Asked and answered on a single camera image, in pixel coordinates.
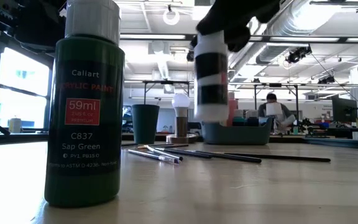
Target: computer monitor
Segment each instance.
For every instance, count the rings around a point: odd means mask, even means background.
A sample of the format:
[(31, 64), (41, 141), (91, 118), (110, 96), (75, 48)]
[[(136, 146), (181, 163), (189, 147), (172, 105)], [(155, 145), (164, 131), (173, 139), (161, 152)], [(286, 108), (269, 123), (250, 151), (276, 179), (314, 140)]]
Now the computer monitor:
[(357, 102), (356, 100), (332, 97), (334, 121), (356, 122)]

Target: green paint bottle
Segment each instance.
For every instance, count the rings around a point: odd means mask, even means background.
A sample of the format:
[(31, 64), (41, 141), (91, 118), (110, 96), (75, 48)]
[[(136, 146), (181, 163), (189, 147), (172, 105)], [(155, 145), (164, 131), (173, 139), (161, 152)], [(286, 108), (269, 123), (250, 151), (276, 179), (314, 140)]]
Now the green paint bottle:
[(84, 207), (119, 191), (124, 52), (112, 0), (68, 0), (56, 46), (45, 199)]

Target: seated person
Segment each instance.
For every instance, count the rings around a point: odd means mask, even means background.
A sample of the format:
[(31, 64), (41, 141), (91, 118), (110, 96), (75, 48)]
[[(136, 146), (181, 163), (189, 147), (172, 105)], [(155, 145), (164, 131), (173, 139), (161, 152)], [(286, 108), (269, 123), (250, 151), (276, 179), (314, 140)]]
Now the seated person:
[[(266, 100), (267, 103), (277, 103), (277, 96), (273, 93), (269, 93), (266, 96)], [(258, 109), (258, 117), (259, 119), (261, 118), (266, 118), (266, 104), (264, 103), (262, 105), (259, 106)], [(296, 118), (293, 114), (291, 114), (290, 110), (282, 103), (281, 104), (281, 109), (283, 111), (283, 114), (280, 116), (277, 116), (275, 118), (275, 122), (277, 124), (277, 129), (283, 130), (285, 129), (288, 125), (292, 124)]]

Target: robotic arm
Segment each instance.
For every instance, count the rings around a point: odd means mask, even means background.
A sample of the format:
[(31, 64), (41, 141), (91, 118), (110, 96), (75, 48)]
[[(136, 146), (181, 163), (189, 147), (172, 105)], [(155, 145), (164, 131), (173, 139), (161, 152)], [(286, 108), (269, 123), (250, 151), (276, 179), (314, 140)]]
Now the robotic arm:
[(64, 38), (64, 0), (0, 0), (0, 32), (34, 53), (54, 52)]

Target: table surface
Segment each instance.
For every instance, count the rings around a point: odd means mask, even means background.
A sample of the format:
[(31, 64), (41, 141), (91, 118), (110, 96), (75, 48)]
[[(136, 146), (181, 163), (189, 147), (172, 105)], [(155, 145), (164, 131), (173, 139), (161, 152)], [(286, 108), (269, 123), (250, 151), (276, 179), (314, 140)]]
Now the table surface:
[(43, 199), (46, 142), (0, 146), (0, 224), (358, 223), (358, 149), (309, 144), (191, 149), (329, 157), (251, 164), (185, 157), (180, 165), (122, 153), (108, 203), (62, 209)]

